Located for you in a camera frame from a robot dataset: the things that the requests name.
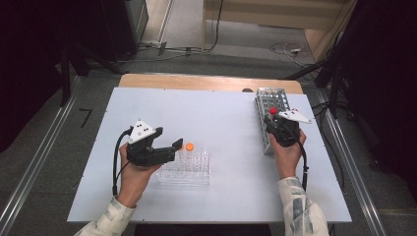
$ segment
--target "black curtain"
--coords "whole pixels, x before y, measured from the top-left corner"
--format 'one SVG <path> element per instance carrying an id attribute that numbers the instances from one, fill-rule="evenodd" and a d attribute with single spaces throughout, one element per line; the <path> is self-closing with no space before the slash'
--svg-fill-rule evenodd
<path id="1" fill-rule="evenodd" d="M 62 85 L 59 45 L 44 11 L 35 1 L 0 7 L 0 151 Z"/>
<path id="2" fill-rule="evenodd" d="M 364 9 L 340 53 L 346 96 L 374 158 L 407 181 L 417 200 L 415 4 L 361 0 L 352 19 Z"/>

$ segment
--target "gray floor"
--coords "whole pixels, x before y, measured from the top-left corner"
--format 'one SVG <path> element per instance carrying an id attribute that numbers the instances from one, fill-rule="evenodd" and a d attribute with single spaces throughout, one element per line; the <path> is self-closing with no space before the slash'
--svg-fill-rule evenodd
<path id="1" fill-rule="evenodd" d="M 298 36 L 291 39 L 287 37 L 277 39 L 277 41 L 290 40 L 305 41 L 305 38 Z M 262 59 L 260 58 L 261 54 L 251 58 L 245 55 L 224 55 L 213 52 L 212 54 L 196 54 L 189 57 L 174 57 L 168 60 L 160 59 L 180 54 L 166 52 L 161 57 L 156 57 L 156 54 L 156 50 L 141 51 L 131 58 L 130 62 L 120 62 L 118 66 L 130 73 L 216 75 L 263 79 L 285 78 L 300 69 L 300 66 L 291 60 Z M 73 235 L 83 227 L 82 224 L 68 223 L 67 216 L 110 94 L 113 88 L 118 86 L 121 78 L 121 75 L 112 74 L 107 69 L 95 65 L 94 67 L 95 69 L 91 70 L 87 78 L 82 78 L 83 84 L 75 103 L 49 155 L 47 155 L 9 235 Z M 297 81 L 302 84 L 303 91 L 309 96 L 312 105 L 320 103 L 310 75 Z M 2 187 L 0 205 L 2 207 L 7 203 L 10 194 L 19 183 L 58 112 L 60 98 L 61 91 L 59 90 L 30 120 L 15 142 L 0 153 L 0 186 Z M 92 114 L 83 128 L 81 126 L 85 121 L 86 112 L 80 111 L 80 108 L 92 109 Z M 381 218 L 387 234 L 415 235 L 414 232 L 417 230 L 416 215 L 407 210 L 415 209 L 416 203 L 408 192 L 404 181 L 394 174 L 385 174 L 378 169 L 369 168 L 372 157 L 357 126 L 354 122 L 346 119 L 343 110 L 339 110 L 339 122 L 375 205 L 382 213 Z M 326 122 L 324 128 L 331 146 L 336 149 L 338 155 Z M 329 149 L 330 146 L 327 145 L 327 147 L 336 176 L 341 179 L 335 156 Z M 345 200 L 353 221 L 337 224 L 336 235 L 372 235 L 345 172 L 344 176 L 347 193 Z M 397 213 L 393 209 L 402 209 L 403 212 Z M 130 225 L 125 235 L 132 235 L 133 231 L 134 225 Z M 281 223 L 272 224 L 271 232 L 274 236 L 283 235 L 283 225 Z"/>

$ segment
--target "test tube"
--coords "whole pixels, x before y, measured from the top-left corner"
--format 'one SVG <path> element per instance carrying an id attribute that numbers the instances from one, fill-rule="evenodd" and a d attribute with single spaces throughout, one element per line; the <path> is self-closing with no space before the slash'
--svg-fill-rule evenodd
<path id="1" fill-rule="evenodd" d="M 186 170 L 190 171 L 190 173 L 193 170 L 193 150 L 194 145 L 192 143 L 187 143 L 185 146 L 185 149 L 187 150 L 186 154 Z"/>
<path id="2" fill-rule="evenodd" d="M 184 166 L 185 166 L 184 146 L 181 146 L 181 148 L 177 150 L 177 153 L 178 153 L 178 171 L 181 172 L 184 170 Z"/>

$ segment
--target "white table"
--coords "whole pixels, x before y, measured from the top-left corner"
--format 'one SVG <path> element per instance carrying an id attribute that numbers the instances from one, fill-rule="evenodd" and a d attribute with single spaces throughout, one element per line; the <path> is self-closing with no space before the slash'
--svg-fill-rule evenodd
<path id="1" fill-rule="evenodd" d="M 152 176 L 133 215 L 148 223 L 270 223 L 283 221 L 272 156 L 263 155 L 253 92 L 115 88 L 80 182 L 70 222 L 96 220 L 112 198 L 112 163 L 120 134 L 138 118 L 163 127 L 154 148 L 183 138 L 212 151 L 208 186 L 171 186 Z M 306 95 L 288 94 L 291 108 L 314 120 Z M 351 217 L 318 126 L 300 124 L 308 139 L 307 194 L 329 222 Z M 302 161 L 297 168 L 301 178 Z"/>

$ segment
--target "metal rail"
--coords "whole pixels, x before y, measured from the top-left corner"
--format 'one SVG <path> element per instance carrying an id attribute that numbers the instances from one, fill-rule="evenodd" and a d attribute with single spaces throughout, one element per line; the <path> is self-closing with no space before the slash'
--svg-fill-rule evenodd
<path id="1" fill-rule="evenodd" d="M 327 95 L 324 91 L 318 90 L 319 99 L 321 102 L 328 101 Z M 365 181 L 356 166 L 355 159 L 350 152 L 349 146 L 344 139 L 343 133 L 341 132 L 338 120 L 334 120 L 329 112 L 326 113 L 328 125 L 330 126 L 331 132 L 336 141 L 337 147 L 339 148 L 341 159 L 346 167 L 346 172 L 349 175 L 353 189 L 358 197 L 359 204 L 368 222 L 369 229 L 372 235 L 375 236 L 386 236 L 386 230 L 380 219 L 379 213 L 374 205 L 374 202 L 369 194 L 368 188 L 365 185 Z"/>
<path id="2" fill-rule="evenodd" d="M 84 80 L 78 76 L 74 78 L 72 84 L 72 96 L 70 96 L 67 104 L 64 107 L 59 108 L 51 126 L 49 127 L 39 148 L 34 154 L 34 157 L 32 158 L 24 176 L 22 177 L 13 193 L 10 195 L 9 200 L 7 201 L 0 217 L 0 235 L 6 236 L 9 234 L 9 231 L 12 228 L 13 223 L 19 214 L 19 211 L 21 210 L 26 198 L 29 195 L 30 189 L 36 180 L 37 175 L 42 169 L 42 166 L 47 156 L 49 155 L 49 152 L 56 138 L 58 137 L 58 134 L 61 131 L 61 128 L 65 123 L 68 114 L 71 111 L 83 81 Z"/>

